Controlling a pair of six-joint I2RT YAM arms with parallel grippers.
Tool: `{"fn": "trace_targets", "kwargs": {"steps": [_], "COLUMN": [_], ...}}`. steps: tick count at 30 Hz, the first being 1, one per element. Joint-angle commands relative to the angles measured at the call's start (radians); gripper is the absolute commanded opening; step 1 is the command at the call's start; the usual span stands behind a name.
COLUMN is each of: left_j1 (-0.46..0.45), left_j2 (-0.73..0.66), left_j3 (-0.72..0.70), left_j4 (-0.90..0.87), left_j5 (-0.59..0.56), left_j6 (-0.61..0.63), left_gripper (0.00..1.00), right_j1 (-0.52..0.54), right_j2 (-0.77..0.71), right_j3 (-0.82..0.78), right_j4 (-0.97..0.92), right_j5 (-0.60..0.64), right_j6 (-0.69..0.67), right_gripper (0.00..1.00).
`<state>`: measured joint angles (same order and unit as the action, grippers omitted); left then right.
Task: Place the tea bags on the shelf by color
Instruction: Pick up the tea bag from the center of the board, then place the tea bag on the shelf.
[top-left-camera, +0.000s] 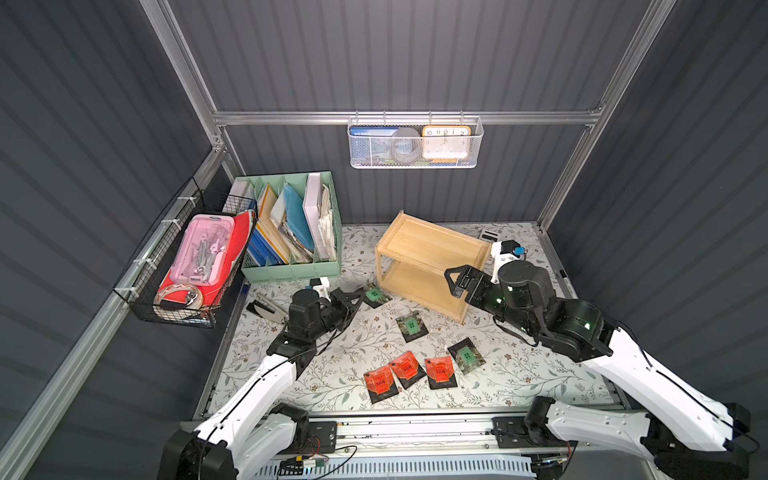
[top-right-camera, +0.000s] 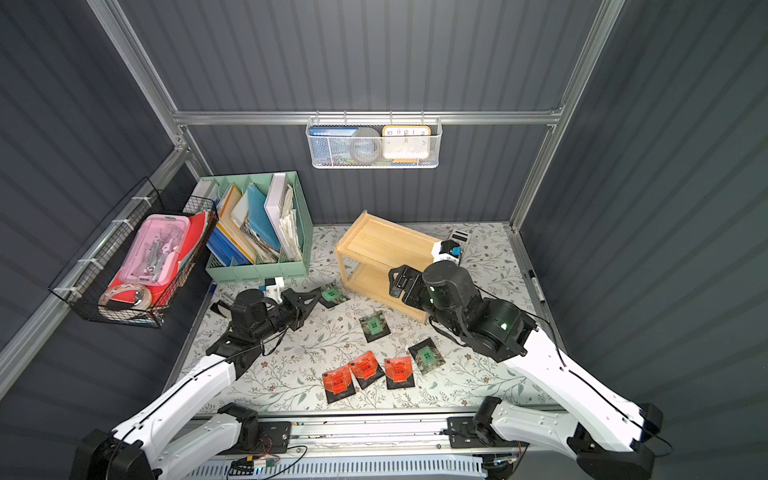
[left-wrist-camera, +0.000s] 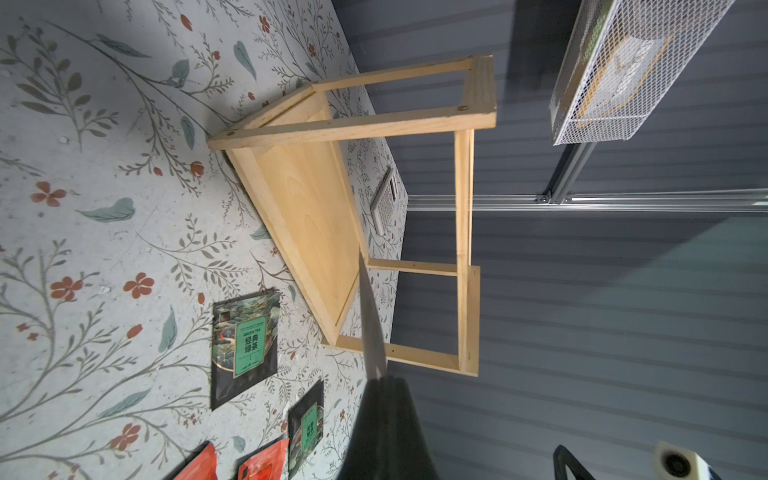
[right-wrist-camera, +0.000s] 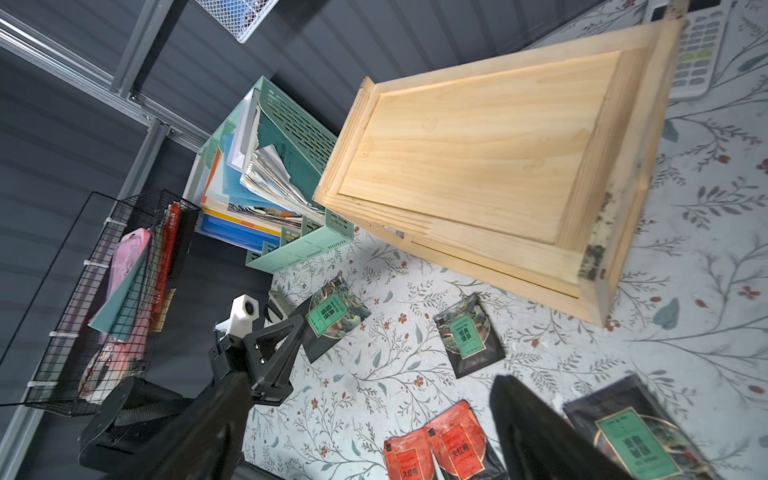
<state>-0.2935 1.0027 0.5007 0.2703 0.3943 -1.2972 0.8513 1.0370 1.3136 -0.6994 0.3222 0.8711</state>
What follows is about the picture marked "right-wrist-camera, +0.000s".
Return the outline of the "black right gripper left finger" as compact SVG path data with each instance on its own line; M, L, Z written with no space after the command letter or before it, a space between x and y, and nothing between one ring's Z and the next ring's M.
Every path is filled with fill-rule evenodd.
M201 393L108 479L230 479L242 453L251 384L243 372Z

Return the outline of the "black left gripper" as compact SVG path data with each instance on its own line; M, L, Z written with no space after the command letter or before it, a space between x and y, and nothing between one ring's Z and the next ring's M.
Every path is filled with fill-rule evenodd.
M290 376L302 346L305 320L294 315L243 338L227 334L209 350L213 384L245 373L256 405L281 405L292 393Z

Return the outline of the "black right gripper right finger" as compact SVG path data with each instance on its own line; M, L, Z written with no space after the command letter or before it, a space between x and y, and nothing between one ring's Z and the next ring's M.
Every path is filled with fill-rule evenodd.
M511 375L494 379L490 409L511 479L631 477Z

